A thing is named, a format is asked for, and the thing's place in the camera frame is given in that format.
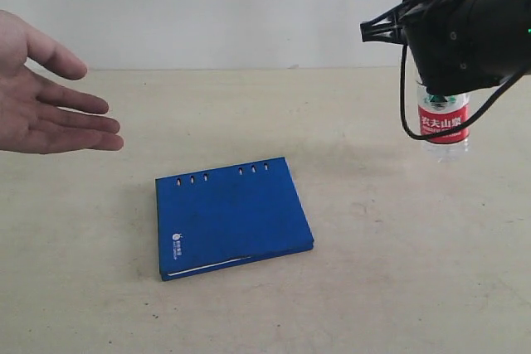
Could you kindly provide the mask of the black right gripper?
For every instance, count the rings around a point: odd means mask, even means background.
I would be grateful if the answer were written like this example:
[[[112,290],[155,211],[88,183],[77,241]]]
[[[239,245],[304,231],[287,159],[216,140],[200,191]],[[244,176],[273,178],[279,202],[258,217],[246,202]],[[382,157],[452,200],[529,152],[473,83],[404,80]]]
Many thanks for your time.
[[[402,0],[360,23],[363,42],[404,45],[419,81],[434,95],[458,95],[500,85],[504,76],[480,66],[471,12],[476,0]]]

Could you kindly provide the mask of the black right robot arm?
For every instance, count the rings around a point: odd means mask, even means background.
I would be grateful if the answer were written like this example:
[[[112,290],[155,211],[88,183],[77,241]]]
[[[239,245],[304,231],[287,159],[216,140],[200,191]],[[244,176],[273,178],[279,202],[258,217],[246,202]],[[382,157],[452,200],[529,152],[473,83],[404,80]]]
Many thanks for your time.
[[[530,0],[403,0],[360,31],[364,42],[407,46],[432,95],[470,93],[530,72]]]

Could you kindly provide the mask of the person's open hand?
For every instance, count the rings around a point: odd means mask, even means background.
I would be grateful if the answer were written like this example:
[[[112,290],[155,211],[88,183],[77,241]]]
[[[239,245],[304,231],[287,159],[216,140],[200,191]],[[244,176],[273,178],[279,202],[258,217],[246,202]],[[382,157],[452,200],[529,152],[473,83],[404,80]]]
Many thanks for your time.
[[[109,104],[30,70],[35,61],[67,80],[83,79],[86,64],[19,16],[1,12],[1,149],[54,154],[119,151],[124,139]]]

